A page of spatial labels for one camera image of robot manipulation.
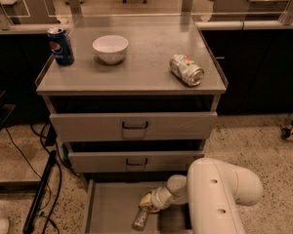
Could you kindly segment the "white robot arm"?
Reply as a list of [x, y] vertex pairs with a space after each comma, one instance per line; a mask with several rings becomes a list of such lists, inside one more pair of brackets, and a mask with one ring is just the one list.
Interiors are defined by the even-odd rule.
[[191, 163], [186, 175], [172, 175], [148, 192], [132, 227], [142, 230], [148, 216], [172, 205], [187, 204], [192, 234], [246, 234], [237, 206], [253, 206], [264, 193], [252, 171], [211, 158]]

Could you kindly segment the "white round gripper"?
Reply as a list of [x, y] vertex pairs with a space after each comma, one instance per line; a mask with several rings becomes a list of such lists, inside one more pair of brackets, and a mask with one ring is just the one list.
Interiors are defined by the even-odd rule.
[[151, 213], [158, 213], [167, 209], [171, 203], [170, 199], [173, 195], [165, 186], [158, 187], [148, 192], [140, 201], [140, 208], [147, 208]]

